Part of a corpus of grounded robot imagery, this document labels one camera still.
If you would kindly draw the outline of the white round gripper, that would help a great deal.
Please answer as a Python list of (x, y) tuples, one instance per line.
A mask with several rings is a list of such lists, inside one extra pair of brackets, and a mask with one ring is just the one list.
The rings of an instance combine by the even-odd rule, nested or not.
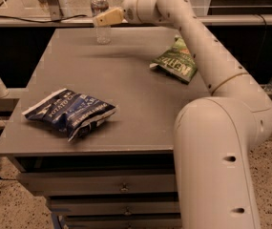
[(121, 24), (125, 20), (130, 24), (155, 24), (161, 14), (157, 9), (157, 0), (124, 0), (122, 8), (106, 10), (93, 18), (96, 27)]

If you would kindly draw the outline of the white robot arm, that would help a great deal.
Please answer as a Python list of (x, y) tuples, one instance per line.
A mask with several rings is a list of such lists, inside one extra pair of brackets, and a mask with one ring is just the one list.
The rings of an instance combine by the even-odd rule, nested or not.
[(272, 134), (272, 100), (196, 16), (190, 0), (124, 0), (94, 18), (171, 26), (184, 39), (209, 96), (181, 109), (174, 160), (183, 229), (262, 229), (248, 152)]

